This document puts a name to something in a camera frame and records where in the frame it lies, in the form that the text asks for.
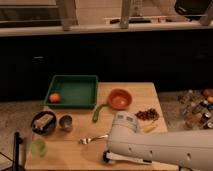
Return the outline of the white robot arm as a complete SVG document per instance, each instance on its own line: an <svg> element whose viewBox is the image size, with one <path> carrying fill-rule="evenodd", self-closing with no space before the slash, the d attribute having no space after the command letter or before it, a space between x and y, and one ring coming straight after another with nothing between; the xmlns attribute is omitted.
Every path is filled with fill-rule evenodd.
<svg viewBox="0 0 213 171"><path fill-rule="evenodd" d="M213 130L141 133L137 117L115 114L107 140L112 160L156 161L213 171Z"/></svg>

